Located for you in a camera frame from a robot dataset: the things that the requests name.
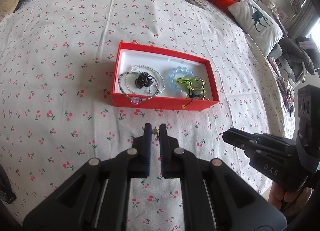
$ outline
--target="red box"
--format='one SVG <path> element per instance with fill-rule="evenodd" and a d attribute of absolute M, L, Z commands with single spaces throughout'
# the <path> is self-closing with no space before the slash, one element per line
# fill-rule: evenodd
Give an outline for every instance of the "red box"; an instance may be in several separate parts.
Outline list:
<path fill-rule="evenodd" d="M 197 62 L 205 65 L 205 69 L 207 71 L 210 90 L 212 93 L 212 99 L 208 100 L 198 100 L 194 99 L 192 102 L 191 99 L 181 99 L 181 98 L 173 98 L 173 97 L 162 97 L 156 96 L 151 100 L 142 101 L 139 105 L 134 105 L 131 103 L 130 99 L 125 97 L 122 93 L 116 91 L 118 87 L 118 77 L 119 77 L 119 64 L 121 62 L 121 51 L 122 50 L 133 50 L 133 51 L 142 51 L 148 53 L 155 53 L 160 55 L 165 55 L 168 57 L 174 57 L 178 59 L 190 60 L 193 62 Z M 219 96 L 217 91 L 217 85 L 214 79 L 213 71 L 211 68 L 211 63 L 207 59 L 203 59 L 197 56 L 189 55 L 186 53 L 152 47 L 145 46 L 133 43 L 120 43 L 117 59 L 116 59 L 116 67 L 114 71 L 113 85 L 112 85 L 112 105 L 116 107 L 131 107 L 131 108 L 146 108 L 146 109 L 166 109 L 166 110 L 191 110 L 191 111 L 200 111 L 204 110 L 208 107 L 211 107 L 219 102 Z"/>

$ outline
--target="window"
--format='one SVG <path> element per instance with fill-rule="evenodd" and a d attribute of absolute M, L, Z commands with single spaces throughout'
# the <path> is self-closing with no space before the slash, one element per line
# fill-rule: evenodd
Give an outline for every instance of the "window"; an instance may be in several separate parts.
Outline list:
<path fill-rule="evenodd" d="M 311 37 L 317 44 L 318 49 L 320 49 L 320 20 L 313 26 L 311 30 Z"/>

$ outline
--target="bed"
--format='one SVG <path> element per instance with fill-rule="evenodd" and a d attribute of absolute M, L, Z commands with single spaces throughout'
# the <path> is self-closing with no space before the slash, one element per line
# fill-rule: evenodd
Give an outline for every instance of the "bed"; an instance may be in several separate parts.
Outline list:
<path fill-rule="evenodd" d="M 270 64 L 243 30 L 206 0 L 28 0 L 0 23 L 0 164 L 19 221 L 87 160 L 129 148 L 146 122 L 199 158 L 221 158 L 257 192 L 270 180 L 220 133 L 235 127 L 291 138 Z M 119 42 L 209 59 L 220 102 L 203 111 L 111 106 Z M 178 179 L 161 176 L 152 141 L 148 179 L 133 179 L 129 230 L 184 229 Z"/>

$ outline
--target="beaded bracelet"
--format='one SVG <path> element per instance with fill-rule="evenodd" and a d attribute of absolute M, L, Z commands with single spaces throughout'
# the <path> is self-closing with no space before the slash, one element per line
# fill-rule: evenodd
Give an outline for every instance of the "beaded bracelet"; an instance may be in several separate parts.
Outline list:
<path fill-rule="evenodd" d="M 194 76 L 194 77 L 191 77 L 191 78 L 187 78 L 186 76 L 185 77 L 178 77 L 177 78 L 177 82 L 179 84 L 186 84 L 187 86 L 187 89 L 188 89 L 188 93 L 187 92 L 181 92 L 180 93 L 180 97 L 181 98 L 194 98 L 194 97 L 199 97 L 199 99 L 201 100 L 204 100 L 204 94 L 205 94 L 205 89 L 204 89 L 204 86 L 205 86 L 205 81 L 198 77 L 198 76 Z M 199 87 L 199 86 L 194 86 L 194 82 L 196 83 L 199 83 L 201 82 L 202 83 L 202 86 Z"/>
<path fill-rule="evenodd" d="M 192 70 L 188 70 L 186 67 L 173 68 L 168 73 L 167 84 L 170 87 L 170 89 L 176 92 L 180 98 L 187 98 L 188 97 L 187 93 L 182 91 L 182 89 L 179 88 L 174 82 L 174 78 L 177 74 L 182 74 L 190 77 L 194 77 L 196 75 L 193 74 Z"/>
<path fill-rule="evenodd" d="M 144 65 L 132 66 L 129 72 L 133 72 L 133 71 L 135 71 L 135 70 L 137 70 L 137 69 L 139 69 L 139 68 L 145 68 L 145 69 L 148 69 L 148 70 L 150 70 L 150 71 L 153 71 L 154 73 L 156 73 L 156 74 L 161 78 L 161 80 L 162 80 L 162 85 L 163 85 L 162 90 L 159 91 L 159 94 L 161 94 L 161 93 L 164 91 L 164 88 L 165 88 L 165 83 L 164 83 L 164 80 L 163 80 L 163 77 L 161 76 L 161 74 L 160 74 L 158 71 L 156 71 L 155 69 L 153 69 L 152 67 L 148 67 L 148 66 L 144 66 Z M 137 94 L 136 92 L 134 92 L 133 90 L 131 90 L 131 89 L 129 88 L 128 82 L 127 82 L 127 78 L 128 78 L 128 75 L 125 76 L 125 86 L 127 87 L 127 89 L 129 90 L 130 93 L 132 93 L 132 94 Z"/>
<path fill-rule="evenodd" d="M 122 78 L 124 75 L 129 75 L 129 74 L 139 75 L 140 73 L 138 73 L 138 72 L 131 72 L 131 71 L 125 72 L 125 73 L 123 73 L 123 74 L 121 74 L 121 75 L 119 76 L 119 78 L 118 78 L 118 84 L 119 84 L 119 89 L 120 89 L 121 93 L 123 93 L 126 98 L 130 99 L 130 101 L 131 101 L 132 104 L 138 105 L 138 104 L 140 104 L 142 101 L 150 100 L 150 99 L 154 98 L 155 96 L 157 96 L 157 95 L 159 94 L 159 92 L 160 92 L 160 91 L 159 91 L 160 86 L 159 86 L 158 81 L 155 79 L 154 76 L 149 75 L 149 76 L 156 82 L 156 87 L 157 87 L 156 92 L 155 92 L 152 96 L 145 97 L 145 98 L 140 98 L 140 97 L 138 97 L 138 96 L 130 97 L 130 96 L 123 90 L 123 88 L 121 87 L 121 78 Z"/>

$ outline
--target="purple bead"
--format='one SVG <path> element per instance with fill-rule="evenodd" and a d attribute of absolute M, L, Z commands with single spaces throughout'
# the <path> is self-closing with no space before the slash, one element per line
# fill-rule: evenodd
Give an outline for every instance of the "purple bead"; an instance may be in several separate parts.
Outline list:
<path fill-rule="evenodd" d="M 132 97 L 131 98 L 131 103 L 134 104 L 134 105 L 138 105 L 140 104 L 140 98 L 139 97 Z"/>

